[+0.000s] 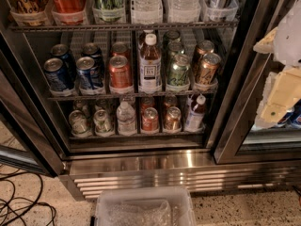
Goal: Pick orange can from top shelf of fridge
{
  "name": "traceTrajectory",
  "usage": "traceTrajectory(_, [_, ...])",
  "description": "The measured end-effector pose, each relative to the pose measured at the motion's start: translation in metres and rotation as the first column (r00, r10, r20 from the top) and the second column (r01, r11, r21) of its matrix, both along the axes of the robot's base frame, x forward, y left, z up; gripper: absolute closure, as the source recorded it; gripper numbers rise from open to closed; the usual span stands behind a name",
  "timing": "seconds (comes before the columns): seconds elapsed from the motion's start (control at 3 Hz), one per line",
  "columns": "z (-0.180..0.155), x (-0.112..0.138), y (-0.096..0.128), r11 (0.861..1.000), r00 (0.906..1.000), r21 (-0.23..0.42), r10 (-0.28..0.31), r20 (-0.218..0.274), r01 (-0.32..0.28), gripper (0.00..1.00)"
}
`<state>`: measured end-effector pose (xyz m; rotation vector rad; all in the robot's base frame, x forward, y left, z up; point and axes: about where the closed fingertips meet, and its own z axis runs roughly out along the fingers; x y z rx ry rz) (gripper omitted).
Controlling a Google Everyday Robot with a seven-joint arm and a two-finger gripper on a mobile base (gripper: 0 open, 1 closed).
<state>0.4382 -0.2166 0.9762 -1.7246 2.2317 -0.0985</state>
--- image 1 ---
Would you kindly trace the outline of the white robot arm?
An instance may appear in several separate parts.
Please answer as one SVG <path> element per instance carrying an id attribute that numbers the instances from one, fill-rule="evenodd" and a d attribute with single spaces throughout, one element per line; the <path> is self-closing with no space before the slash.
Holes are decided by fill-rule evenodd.
<path id="1" fill-rule="evenodd" d="M 274 61 L 284 69 L 269 73 L 262 100 L 257 109 L 255 126 L 267 129 L 275 126 L 301 99 L 301 1 L 263 39 L 253 46 L 255 52 L 273 54 Z"/>

